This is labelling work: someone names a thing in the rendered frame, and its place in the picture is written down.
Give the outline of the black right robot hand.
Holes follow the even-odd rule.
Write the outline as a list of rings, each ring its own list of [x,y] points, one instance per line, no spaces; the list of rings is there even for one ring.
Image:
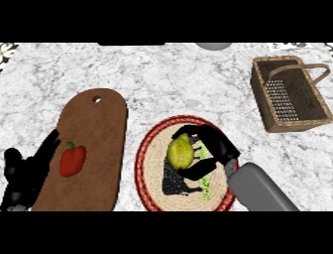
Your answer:
[[[209,124],[185,125],[175,133],[173,140],[178,140],[182,135],[198,136],[213,157],[201,160],[186,169],[179,169],[178,174],[197,181],[217,168],[217,164],[222,164],[226,168],[226,174],[231,175],[235,172],[241,151],[223,131]]]

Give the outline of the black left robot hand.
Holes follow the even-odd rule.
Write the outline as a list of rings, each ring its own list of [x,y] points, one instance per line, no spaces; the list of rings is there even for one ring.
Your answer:
[[[24,158],[17,148],[5,151],[5,177],[9,182],[0,210],[8,211],[18,204],[34,206],[51,172],[54,160],[62,140],[59,130],[55,129],[48,136],[34,156]]]

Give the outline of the yellow-green pear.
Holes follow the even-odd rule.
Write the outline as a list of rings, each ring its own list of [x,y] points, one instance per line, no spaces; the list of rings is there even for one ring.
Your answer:
[[[182,134],[179,138],[170,142],[167,158],[176,170],[186,170],[191,167],[195,159],[195,150],[188,134]]]

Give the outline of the round woven red-rimmed placemat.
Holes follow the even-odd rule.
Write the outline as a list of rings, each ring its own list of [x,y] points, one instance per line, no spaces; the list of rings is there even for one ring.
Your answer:
[[[216,124],[194,115],[163,120],[150,130],[139,146],[135,180],[139,196],[154,211],[229,211],[237,201],[228,184],[226,167],[217,163],[214,171],[198,181],[182,178],[169,164],[167,150],[173,134],[185,125]]]

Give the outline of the brown wicker basket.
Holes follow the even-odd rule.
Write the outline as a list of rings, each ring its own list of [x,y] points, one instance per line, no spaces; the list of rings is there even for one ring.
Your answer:
[[[269,133],[303,132],[333,121],[318,89],[330,73],[325,63],[305,63],[297,56],[253,60],[250,84]]]

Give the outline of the red bell pepper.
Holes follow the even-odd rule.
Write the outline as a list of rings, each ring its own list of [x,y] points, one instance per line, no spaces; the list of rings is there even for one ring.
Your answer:
[[[61,159],[61,175],[65,178],[82,172],[86,160],[86,147],[77,146],[74,142],[70,142],[68,146]]]

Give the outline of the brown wooden cutting board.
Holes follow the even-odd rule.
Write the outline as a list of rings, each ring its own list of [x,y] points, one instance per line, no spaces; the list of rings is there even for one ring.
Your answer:
[[[51,163],[51,173],[34,211],[114,210],[121,178],[127,104],[110,88],[82,92],[68,102],[58,130],[62,144]],[[86,147],[82,172],[64,177],[61,160],[68,143]]]

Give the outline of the grey round object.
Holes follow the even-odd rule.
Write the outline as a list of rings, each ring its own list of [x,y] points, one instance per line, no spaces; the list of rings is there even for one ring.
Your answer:
[[[225,50],[234,43],[197,43],[197,45],[209,50],[209,51],[222,51]]]

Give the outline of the white printed card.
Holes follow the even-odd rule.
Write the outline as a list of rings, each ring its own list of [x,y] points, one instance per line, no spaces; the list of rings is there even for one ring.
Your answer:
[[[274,52],[278,52],[278,51],[291,51],[291,50],[299,50],[299,49],[312,49],[313,46],[310,43],[297,43],[297,44],[293,44],[293,43],[269,43],[268,44],[269,46],[269,49],[274,51]]]

